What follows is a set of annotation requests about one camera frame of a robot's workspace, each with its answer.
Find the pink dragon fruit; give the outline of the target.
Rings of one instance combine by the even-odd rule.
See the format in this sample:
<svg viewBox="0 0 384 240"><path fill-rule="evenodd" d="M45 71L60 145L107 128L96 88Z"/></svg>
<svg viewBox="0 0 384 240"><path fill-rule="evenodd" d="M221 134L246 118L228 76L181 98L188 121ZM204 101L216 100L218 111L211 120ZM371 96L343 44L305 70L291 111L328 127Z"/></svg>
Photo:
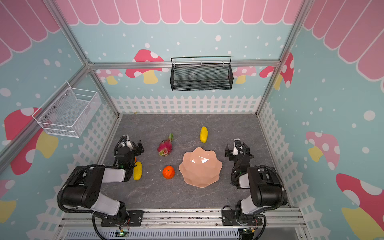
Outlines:
<svg viewBox="0 0 384 240"><path fill-rule="evenodd" d="M168 139L162 141L159 144L159 147L157 150L158 150L160 156L166 157L172 152L173 139L174 139L174 135L172 133L170 133Z"/></svg>

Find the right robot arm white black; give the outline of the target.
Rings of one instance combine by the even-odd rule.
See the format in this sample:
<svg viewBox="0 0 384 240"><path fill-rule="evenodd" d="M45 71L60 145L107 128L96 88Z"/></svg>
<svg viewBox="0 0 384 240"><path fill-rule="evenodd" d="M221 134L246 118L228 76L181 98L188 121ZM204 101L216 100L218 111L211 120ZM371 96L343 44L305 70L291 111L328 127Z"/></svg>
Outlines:
<svg viewBox="0 0 384 240"><path fill-rule="evenodd" d="M229 206L222 208L222 224L261 226L264 223L262 214L276 210L288 202L282 178L273 167L251 166L254 156L240 139L234 139L232 150L226 147L225 156L234 163L231 185L250 190L250 195L239 200L234 210Z"/></svg>

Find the yellow mango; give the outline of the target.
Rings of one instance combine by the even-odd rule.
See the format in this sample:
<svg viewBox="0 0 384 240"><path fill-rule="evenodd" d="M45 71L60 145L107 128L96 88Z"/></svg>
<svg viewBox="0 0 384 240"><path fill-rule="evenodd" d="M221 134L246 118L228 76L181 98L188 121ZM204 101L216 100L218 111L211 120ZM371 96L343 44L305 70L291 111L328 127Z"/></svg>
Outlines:
<svg viewBox="0 0 384 240"><path fill-rule="evenodd" d="M138 181L141 179L143 174L143 166L141 162L136 162L134 166L134 172L133 172L133 178L135 181Z"/></svg>
<svg viewBox="0 0 384 240"><path fill-rule="evenodd" d="M206 127L202 127L200 132L200 141L202 143L206 143L207 140L208 140L208 129Z"/></svg>

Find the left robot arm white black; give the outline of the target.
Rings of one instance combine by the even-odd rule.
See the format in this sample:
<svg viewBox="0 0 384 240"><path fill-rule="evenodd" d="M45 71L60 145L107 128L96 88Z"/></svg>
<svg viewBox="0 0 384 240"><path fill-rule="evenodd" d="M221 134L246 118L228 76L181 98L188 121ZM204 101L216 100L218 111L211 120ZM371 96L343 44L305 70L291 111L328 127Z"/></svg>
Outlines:
<svg viewBox="0 0 384 240"><path fill-rule="evenodd" d="M135 143L123 135L113 150L111 166L77 166L59 190L57 203L65 213L92 214L102 219L102 226L130 225L136 214L127 211L122 201L101 193L103 184L128 182L137 166L136 158L145 152L141 141Z"/></svg>

